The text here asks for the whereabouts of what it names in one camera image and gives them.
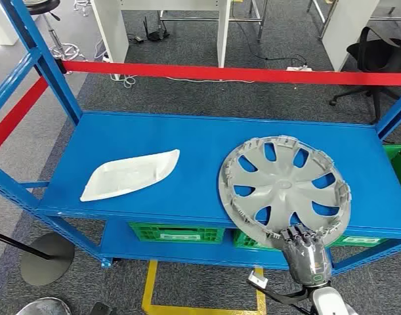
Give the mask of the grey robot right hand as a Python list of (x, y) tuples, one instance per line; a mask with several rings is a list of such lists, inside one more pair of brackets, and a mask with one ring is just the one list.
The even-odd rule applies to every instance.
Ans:
[(303, 286), (326, 285), (332, 274), (331, 263), (322, 237), (303, 224), (281, 230), (282, 249), (291, 277)]

